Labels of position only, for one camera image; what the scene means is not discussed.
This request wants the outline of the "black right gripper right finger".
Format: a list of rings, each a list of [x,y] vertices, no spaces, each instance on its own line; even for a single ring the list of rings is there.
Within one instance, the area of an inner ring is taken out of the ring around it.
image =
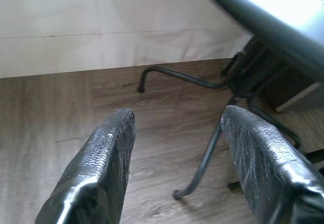
[[[235,105],[221,126],[256,223],[323,223],[323,175],[275,126]]]

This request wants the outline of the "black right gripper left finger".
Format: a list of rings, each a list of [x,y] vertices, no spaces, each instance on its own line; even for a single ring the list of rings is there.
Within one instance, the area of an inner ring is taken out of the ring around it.
[[[135,136],[133,110],[106,118],[68,163],[35,223],[119,223]]]

